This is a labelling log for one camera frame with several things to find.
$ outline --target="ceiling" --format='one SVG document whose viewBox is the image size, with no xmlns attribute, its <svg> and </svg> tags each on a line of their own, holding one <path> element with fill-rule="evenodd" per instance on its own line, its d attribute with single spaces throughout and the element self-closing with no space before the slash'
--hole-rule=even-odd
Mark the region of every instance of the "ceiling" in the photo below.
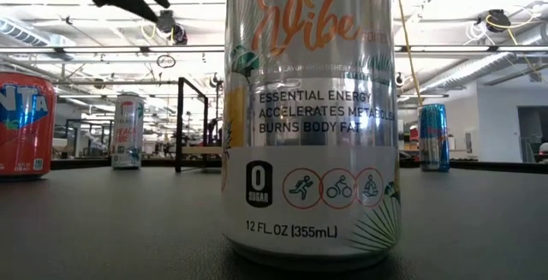
<svg viewBox="0 0 548 280">
<path fill-rule="evenodd" d="M 125 46 L 125 45 L 169 45 L 169 35 L 153 34 L 153 25 L 136 15 L 114 8 L 97 8 L 92 0 L 0 0 L 0 17 L 22 21 L 41 33 L 55 33 L 69 39 L 69 45 L 76 46 Z M 152 0 L 146 0 L 157 12 L 162 9 Z M 514 29 L 520 34 L 527 29 L 548 19 L 548 0 L 402 0 L 404 20 L 407 22 L 408 37 L 411 45 L 492 45 L 509 40 L 507 33 L 491 33 L 472 30 L 479 15 L 485 17 L 489 9 L 503 9 L 513 25 L 523 24 Z M 176 20 L 188 33 L 189 45 L 223 45 L 225 0 L 170 0 Z M 72 25 L 67 24 L 70 18 Z M 397 0 L 392 0 L 392 17 L 394 18 L 394 43 L 405 45 Z M 481 34 L 472 39 L 471 32 Z M 22 43 L 0 36 L 0 45 L 17 46 Z M 61 63 L 54 63 L 45 55 L 35 57 L 11 56 L 35 67 L 54 74 L 61 74 Z M 65 74 L 72 74 L 71 79 L 91 80 L 176 80 L 185 76 L 203 93 L 213 95 L 215 89 L 210 87 L 209 80 L 217 73 L 223 75 L 223 53 L 184 53 L 174 54 L 176 66 L 161 69 L 156 64 L 158 54 L 79 54 L 75 61 L 67 63 Z M 451 69 L 465 59 L 451 55 L 438 57 L 419 57 L 414 59 L 414 70 L 421 83 L 427 82 L 447 69 Z M 396 72 L 407 78 L 404 90 L 411 88 L 411 69 L 405 55 L 396 58 Z M 80 86 L 75 92 L 83 93 L 116 93 L 121 90 L 132 90 L 143 94 L 162 93 L 176 94 L 175 86 L 107 86 L 97 90 L 92 86 Z M 174 107 L 175 101 L 169 103 Z M 190 99 L 185 110 L 201 112 L 203 104 L 197 99 Z M 213 118 L 210 110 L 208 118 Z M 200 131 L 201 122 L 194 124 Z"/>
</svg>

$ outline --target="silver can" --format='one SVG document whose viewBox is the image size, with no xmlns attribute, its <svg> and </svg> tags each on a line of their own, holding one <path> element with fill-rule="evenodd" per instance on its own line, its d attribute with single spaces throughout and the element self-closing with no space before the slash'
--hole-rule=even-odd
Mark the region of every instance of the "silver can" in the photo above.
<svg viewBox="0 0 548 280">
<path fill-rule="evenodd" d="M 145 100 L 136 93 L 125 92 L 116 98 L 112 168 L 140 168 L 144 113 Z"/>
<path fill-rule="evenodd" d="M 390 0 L 227 0 L 223 232 L 295 269 L 374 264 L 400 235 Z"/>
</svg>

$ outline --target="desk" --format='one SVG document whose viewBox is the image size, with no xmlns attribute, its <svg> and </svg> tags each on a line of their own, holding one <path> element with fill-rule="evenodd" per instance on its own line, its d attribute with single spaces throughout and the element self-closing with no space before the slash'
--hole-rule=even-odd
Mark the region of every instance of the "desk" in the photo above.
<svg viewBox="0 0 548 280">
<path fill-rule="evenodd" d="M 402 170 L 388 259 L 313 279 L 546 279 L 548 176 Z M 0 279 L 284 279 L 221 235 L 220 171 L 53 171 L 0 183 Z"/>
</svg>

